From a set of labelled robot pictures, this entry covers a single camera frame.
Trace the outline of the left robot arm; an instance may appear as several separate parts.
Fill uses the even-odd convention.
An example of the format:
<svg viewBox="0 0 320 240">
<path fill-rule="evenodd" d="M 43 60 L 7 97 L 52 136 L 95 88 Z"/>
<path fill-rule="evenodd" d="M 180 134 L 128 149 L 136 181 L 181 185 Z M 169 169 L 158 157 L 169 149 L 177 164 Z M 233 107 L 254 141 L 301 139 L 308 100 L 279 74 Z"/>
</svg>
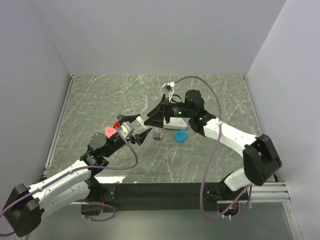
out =
<svg viewBox="0 0 320 240">
<path fill-rule="evenodd" d="M 13 231 L 21 238 L 34 231 L 42 218 L 81 201 L 102 200 L 103 189 L 95 175 L 109 169 L 107 160 L 123 146 L 141 145 L 151 131 L 139 114 L 118 115 L 113 127 L 94 134 L 87 150 L 72 165 L 61 172 L 30 186 L 17 185 L 1 212 Z"/>
</svg>

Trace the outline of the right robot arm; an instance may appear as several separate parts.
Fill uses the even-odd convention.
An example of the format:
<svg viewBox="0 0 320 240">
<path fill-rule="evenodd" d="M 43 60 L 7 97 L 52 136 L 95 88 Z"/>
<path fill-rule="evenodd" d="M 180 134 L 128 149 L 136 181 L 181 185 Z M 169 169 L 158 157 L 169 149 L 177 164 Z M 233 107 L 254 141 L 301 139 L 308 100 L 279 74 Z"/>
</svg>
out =
<svg viewBox="0 0 320 240">
<path fill-rule="evenodd" d="M 230 200 L 237 191 L 250 184 L 262 186 L 282 166 L 271 140 L 234 128 L 205 110 L 199 90 L 188 90 L 184 101 L 170 101 L 162 96 L 159 104 L 147 114 L 146 126 L 164 128 L 173 119 L 187 118 L 190 128 L 204 137 L 219 141 L 243 158 L 243 167 L 231 172 L 218 184 L 217 197 Z"/>
</svg>

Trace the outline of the white square plug adapter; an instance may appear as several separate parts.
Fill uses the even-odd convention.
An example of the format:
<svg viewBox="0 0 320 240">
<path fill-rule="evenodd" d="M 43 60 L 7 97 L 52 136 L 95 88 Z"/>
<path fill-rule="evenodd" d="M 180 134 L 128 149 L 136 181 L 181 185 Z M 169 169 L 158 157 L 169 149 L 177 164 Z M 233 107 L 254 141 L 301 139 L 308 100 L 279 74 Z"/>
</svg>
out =
<svg viewBox="0 0 320 240">
<path fill-rule="evenodd" d="M 141 126 L 144 126 L 144 120 L 140 116 L 137 116 L 136 120 L 139 122 Z"/>
</svg>

